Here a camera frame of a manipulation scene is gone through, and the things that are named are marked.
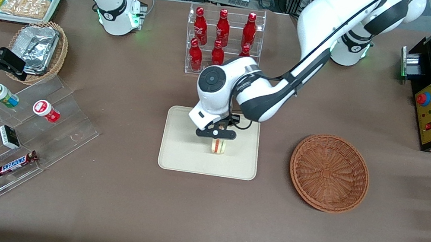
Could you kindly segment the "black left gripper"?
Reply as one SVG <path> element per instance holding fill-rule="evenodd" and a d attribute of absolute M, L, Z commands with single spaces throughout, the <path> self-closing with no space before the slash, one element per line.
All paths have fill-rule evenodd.
<path fill-rule="evenodd" d="M 197 128 L 195 132 L 198 137 L 210 137 L 214 139 L 217 138 L 219 134 L 223 134 L 223 139 L 234 140 L 236 131 L 229 129 L 229 127 L 238 125 L 240 120 L 240 115 L 230 114 L 216 123 L 211 123 L 208 129 L 200 130 Z"/>

